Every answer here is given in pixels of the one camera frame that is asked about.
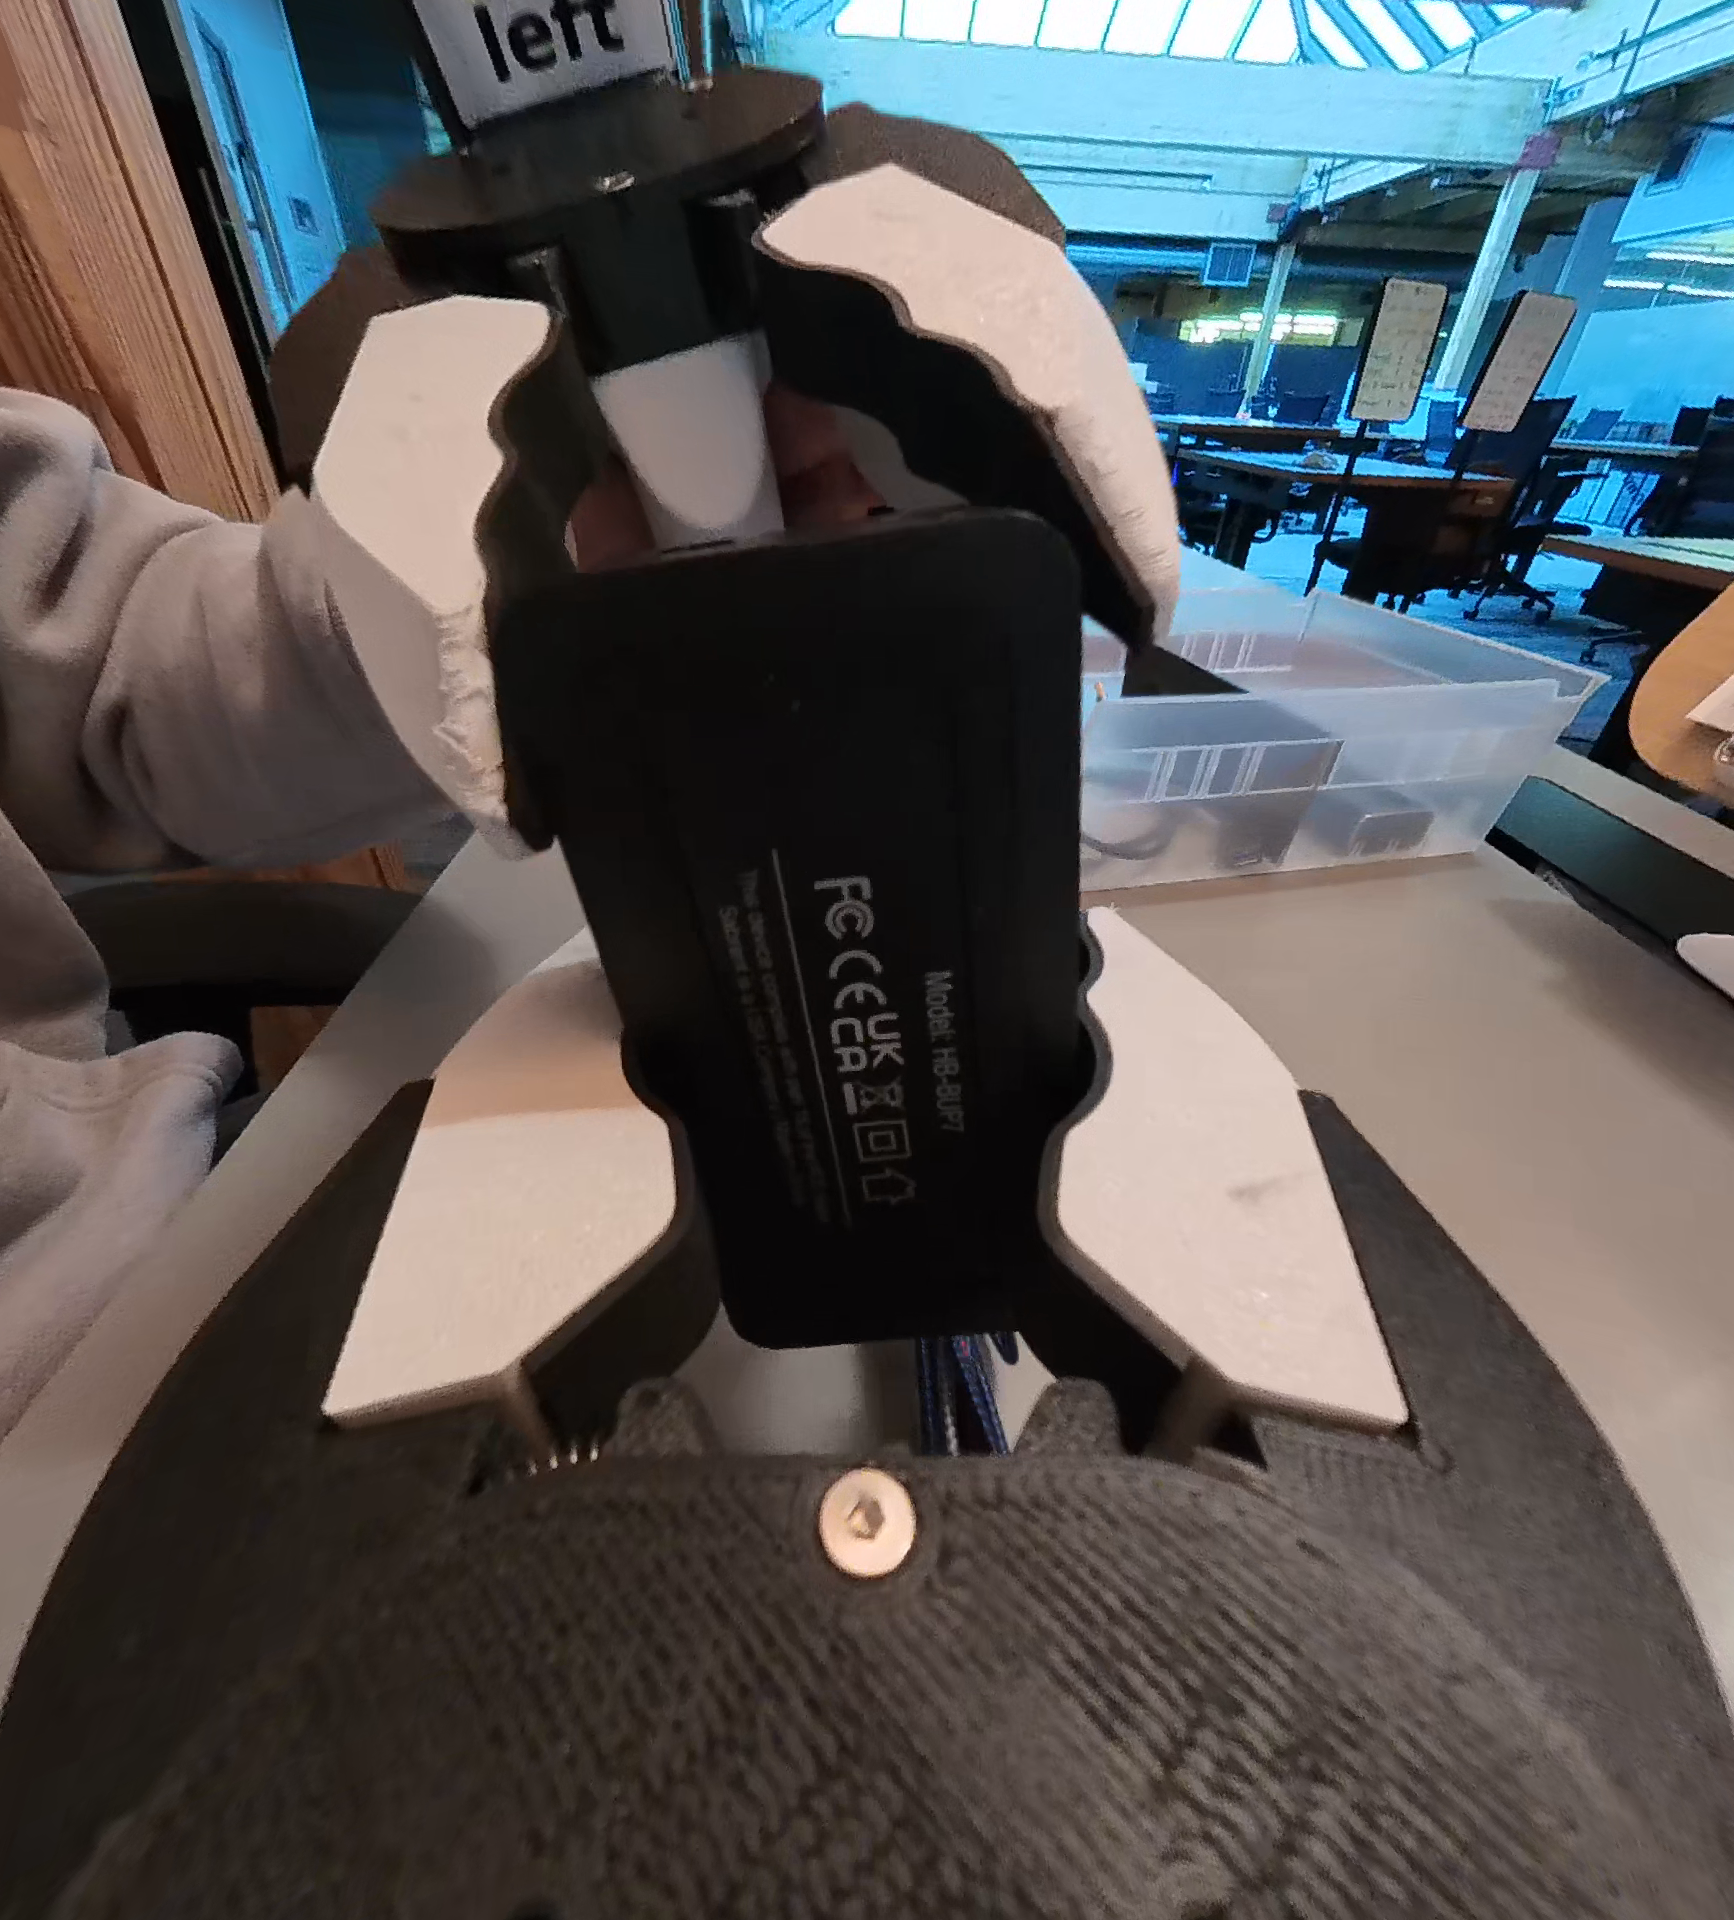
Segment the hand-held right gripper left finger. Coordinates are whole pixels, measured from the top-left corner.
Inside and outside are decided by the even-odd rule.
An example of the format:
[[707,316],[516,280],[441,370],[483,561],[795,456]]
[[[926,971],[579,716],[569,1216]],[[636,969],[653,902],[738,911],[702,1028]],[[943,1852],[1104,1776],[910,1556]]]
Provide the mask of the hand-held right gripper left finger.
[[492,1409],[566,1465],[702,1337],[688,1148],[629,1080],[581,930],[434,1071],[321,1414],[352,1430]]

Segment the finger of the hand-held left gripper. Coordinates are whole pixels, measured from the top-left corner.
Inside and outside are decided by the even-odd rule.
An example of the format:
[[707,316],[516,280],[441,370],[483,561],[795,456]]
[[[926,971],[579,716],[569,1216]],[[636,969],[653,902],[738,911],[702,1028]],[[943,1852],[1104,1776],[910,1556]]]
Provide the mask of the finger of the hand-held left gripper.
[[581,580],[592,381],[535,300],[447,296],[374,317],[312,464],[330,604],[386,726],[503,857],[551,843],[503,758],[496,618]]
[[1066,541],[1088,618],[1124,645],[1168,633],[1168,461],[1060,244],[879,163],[810,187],[754,254],[774,381],[835,413],[881,506],[1035,515]]

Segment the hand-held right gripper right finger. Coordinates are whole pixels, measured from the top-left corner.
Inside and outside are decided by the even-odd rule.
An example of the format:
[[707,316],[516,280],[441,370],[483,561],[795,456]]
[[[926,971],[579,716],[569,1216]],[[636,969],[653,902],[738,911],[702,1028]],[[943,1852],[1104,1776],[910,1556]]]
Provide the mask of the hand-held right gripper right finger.
[[1291,1071],[1120,909],[1089,907],[1082,945],[1094,1078],[1047,1139],[1047,1247],[1163,1360],[1176,1430],[1264,1414],[1402,1433],[1406,1389]]

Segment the clear plastic bin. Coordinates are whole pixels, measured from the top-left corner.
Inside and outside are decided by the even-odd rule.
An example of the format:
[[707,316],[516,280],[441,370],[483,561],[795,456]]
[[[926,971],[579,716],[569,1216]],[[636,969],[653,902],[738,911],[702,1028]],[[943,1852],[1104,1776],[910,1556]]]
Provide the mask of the clear plastic bin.
[[[1604,675],[1408,613],[1190,578],[1170,630],[1130,653],[1088,630],[1080,670],[1080,884],[1128,894],[1477,851],[1505,804],[1599,695]],[[1308,794],[1240,804],[1117,804],[1086,791],[1089,751],[1190,741],[1334,738]],[[1331,863],[1306,832],[1327,789],[1429,804],[1421,849]]]

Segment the person's left forearm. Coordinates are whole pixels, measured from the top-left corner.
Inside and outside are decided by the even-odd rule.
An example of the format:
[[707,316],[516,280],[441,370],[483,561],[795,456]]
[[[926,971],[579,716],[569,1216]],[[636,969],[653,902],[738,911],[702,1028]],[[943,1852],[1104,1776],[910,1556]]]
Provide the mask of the person's left forearm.
[[0,387],[0,814],[43,867],[280,867],[447,812],[366,684],[302,494],[223,519]]

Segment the black desk divider strip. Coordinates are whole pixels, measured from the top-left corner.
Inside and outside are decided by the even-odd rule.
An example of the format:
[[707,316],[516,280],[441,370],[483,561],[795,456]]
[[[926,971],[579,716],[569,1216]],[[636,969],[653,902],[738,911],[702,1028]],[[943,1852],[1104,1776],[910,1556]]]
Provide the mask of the black desk divider strip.
[[1676,954],[1690,933],[1734,933],[1734,833],[1662,833],[1551,778],[1523,779],[1485,842],[1614,932],[1719,993]]

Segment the person's left hand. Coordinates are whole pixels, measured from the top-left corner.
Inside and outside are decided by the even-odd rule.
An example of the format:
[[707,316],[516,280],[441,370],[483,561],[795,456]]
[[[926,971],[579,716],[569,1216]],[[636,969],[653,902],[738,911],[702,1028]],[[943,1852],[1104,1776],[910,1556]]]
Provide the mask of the person's left hand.
[[762,417],[783,525],[832,527],[885,514],[885,502],[858,467],[840,412],[774,377]]

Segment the long wooden office table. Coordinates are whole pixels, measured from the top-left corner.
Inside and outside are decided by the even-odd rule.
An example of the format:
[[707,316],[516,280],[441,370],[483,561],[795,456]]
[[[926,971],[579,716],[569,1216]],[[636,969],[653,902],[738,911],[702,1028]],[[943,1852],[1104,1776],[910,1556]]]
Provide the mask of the long wooden office table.
[[1173,471],[1181,534],[1215,561],[1243,567],[1259,534],[1313,509],[1320,534],[1306,592],[1338,576],[1360,604],[1409,611],[1480,580],[1511,519],[1519,484],[1492,470],[1429,467],[1362,454],[1193,447]]

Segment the small black adapter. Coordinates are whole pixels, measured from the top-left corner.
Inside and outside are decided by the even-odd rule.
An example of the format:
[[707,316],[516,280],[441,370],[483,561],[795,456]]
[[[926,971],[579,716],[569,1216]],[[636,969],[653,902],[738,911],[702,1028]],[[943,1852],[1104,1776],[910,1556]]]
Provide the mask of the small black adapter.
[[1371,786],[1327,786],[1306,814],[1304,830],[1331,863],[1408,857],[1425,845],[1436,825],[1432,804],[1415,796]]

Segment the black multi-port USB hub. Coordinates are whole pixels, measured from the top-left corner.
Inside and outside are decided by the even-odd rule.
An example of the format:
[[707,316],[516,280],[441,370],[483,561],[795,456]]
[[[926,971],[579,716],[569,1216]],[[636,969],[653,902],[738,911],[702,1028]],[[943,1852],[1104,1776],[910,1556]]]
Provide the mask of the black multi-port USB hub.
[[1190,739],[1089,750],[1082,773],[1098,802],[1225,805],[1312,794],[1334,773],[1340,751],[1334,735]]

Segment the standing whiteboard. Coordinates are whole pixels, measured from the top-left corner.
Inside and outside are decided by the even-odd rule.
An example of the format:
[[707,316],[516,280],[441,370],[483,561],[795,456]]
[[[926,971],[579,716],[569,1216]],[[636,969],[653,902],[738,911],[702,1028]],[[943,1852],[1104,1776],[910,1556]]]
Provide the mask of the standing whiteboard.
[[1509,433],[1526,416],[1574,324],[1577,301],[1522,289],[1473,377],[1455,420],[1459,433]]
[[1364,327],[1343,416],[1358,426],[1408,422],[1425,383],[1449,288],[1387,275]]

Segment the person's grey hoodie torso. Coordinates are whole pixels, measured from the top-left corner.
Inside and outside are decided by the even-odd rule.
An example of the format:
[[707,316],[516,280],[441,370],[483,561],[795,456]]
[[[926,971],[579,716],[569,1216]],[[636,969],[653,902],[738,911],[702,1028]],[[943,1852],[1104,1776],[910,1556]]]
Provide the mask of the person's grey hoodie torso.
[[205,1178],[233,1043],[111,1051],[107,971],[0,805],[0,1444]]

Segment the black office chair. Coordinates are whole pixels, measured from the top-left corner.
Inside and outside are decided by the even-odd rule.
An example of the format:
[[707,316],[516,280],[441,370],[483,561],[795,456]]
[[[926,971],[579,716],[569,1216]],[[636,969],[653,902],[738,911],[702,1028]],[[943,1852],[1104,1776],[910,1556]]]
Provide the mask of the black office chair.
[[1530,581],[1535,553],[1555,529],[1566,502],[1585,475],[1587,457],[1555,449],[1574,396],[1537,396],[1505,432],[1466,432],[1458,454],[1466,471],[1485,471],[1509,484],[1499,514],[1477,527],[1469,569],[1452,592],[1463,597],[1466,622],[1475,622],[1488,600],[1509,595],[1537,624],[1551,620],[1555,597]]
[[1734,539],[1734,396],[1719,396],[1692,454],[1625,523],[1640,538]]

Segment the wooden side table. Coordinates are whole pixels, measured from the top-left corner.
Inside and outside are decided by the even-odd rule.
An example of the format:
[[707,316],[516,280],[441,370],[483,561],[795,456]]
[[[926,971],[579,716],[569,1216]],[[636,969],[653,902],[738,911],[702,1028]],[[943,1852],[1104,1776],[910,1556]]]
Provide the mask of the wooden side table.
[[1642,672],[1627,712],[1627,734],[1650,771],[1734,814],[1734,789],[1721,784],[1715,762],[1724,731],[1695,724],[1690,716],[1730,675],[1734,584]]

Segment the wooden door frame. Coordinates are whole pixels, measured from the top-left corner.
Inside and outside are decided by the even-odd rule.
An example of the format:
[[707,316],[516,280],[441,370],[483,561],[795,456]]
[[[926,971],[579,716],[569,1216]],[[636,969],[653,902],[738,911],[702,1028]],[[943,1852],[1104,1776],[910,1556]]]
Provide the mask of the wooden door frame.
[[278,485],[117,3],[0,1],[0,387],[233,519]]

